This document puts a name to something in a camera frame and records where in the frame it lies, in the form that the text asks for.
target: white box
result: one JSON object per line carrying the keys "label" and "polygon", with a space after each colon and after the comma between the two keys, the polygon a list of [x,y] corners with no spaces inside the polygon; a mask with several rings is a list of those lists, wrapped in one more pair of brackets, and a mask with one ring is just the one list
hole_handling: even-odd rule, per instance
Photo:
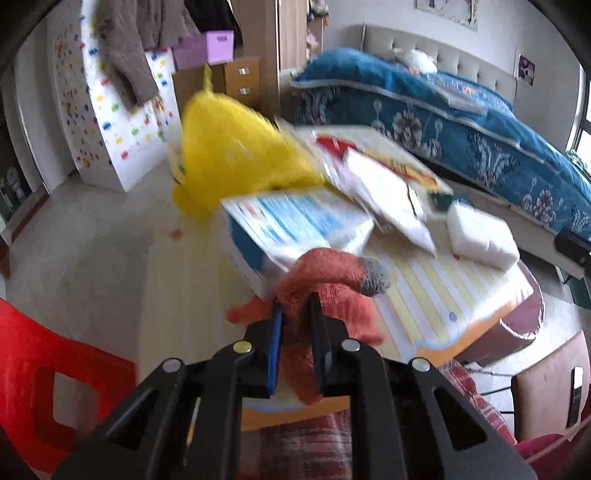
{"label": "white box", "polygon": [[452,250],[460,257],[508,271],[519,261],[519,249],[504,220],[453,202],[447,211]]}
{"label": "white box", "polygon": [[327,189],[268,192],[222,200],[222,248],[260,298],[316,247],[360,254],[373,217]]}

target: floral pattern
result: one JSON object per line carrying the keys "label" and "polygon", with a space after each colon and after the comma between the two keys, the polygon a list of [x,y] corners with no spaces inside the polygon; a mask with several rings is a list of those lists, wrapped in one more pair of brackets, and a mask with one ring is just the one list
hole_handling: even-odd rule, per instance
{"label": "floral pattern", "polygon": [[488,140],[475,131],[468,133],[467,151],[475,161],[472,167],[476,174],[475,180],[491,190],[502,186],[506,175],[517,166],[517,160],[512,155],[504,153],[496,144],[493,151]]}
{"label": "floral pattern", "polygon": [[570,209],[570,229],[574,233],[581,233],[591,226],[591,215],[582,211],[576,205]]}
{"label": "floral pattern", "polygon": [[441,160],[441,144],[437,139],[423,143],[423,126],[410,110],[397,113],[392,120],[392,139],[406,150],[428,160]]}
{"label": "floral pattern", "polygon": [[326,125],[329,119],[326,108],[338,99],[340,89],[338,87],[324,87],[307,90],[300,96],[300,108],[297,118],[306,125]]}
{"label": "floral pattern", "polygon": [[[537,199],[534,201],[532,191],[537,183],[538,179],[534,177],[531,180],[530,192],[521,200],[521,209],[524,212],[529,213],[539,222],[542,222],[547,226],[552,226],[556,220],[556,211],[553,208],[554,199],[552,198],[552,190],[541,189]],[[558,201],[558,209],[562,207],[563,202],[563,199]]]}

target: headboard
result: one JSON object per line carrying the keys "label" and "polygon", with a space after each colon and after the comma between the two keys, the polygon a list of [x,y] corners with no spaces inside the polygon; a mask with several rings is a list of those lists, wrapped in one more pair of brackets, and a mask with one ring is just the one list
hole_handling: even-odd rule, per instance
{"label": "headboard", "polygon": [[379,56],[393,48],[422,50],[436,59],[440,70],[484,85],[496,91],[511,105],[515,102],[517,80],[499,67],[432,38],[402,30],[363,24],[362,51]]}

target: wooden drawer cabinet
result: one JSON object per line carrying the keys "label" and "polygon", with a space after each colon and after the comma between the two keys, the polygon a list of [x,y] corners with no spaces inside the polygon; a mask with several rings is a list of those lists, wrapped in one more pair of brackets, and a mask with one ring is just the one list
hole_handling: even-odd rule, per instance
{"label": "wooden drawer cabinet", "polygon": [[[203,68],[179,70],[173,75],[174,93],[181,114],[193,94],[203,89]],[[224,93],[251,108],[259,108],[258,58],[240,58],[211,68],[214,92]]]}
{"label": "wooden drawer cabinet", "polygon": [[225,93],[252,108],[259,106],[259,61],[236,59],[212,67],[213,91]]}

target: white polka dot board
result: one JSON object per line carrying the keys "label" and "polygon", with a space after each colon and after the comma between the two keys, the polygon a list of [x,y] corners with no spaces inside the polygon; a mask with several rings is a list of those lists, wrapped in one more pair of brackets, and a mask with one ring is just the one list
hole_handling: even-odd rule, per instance
{"label": "white polka dot board", "polygon": [[132,95],[109,65],[104,38],[92,24],[97,4],[64,0],[49,17],[56,100],[83,180],[104,185],[93,181],[92,171],[110,170],[121,183],[113,188],[127,190],[167,158],[165,142],[178,144],[174,62],[169,48],[146,54],[160,94],[145,105],[132,106]]}

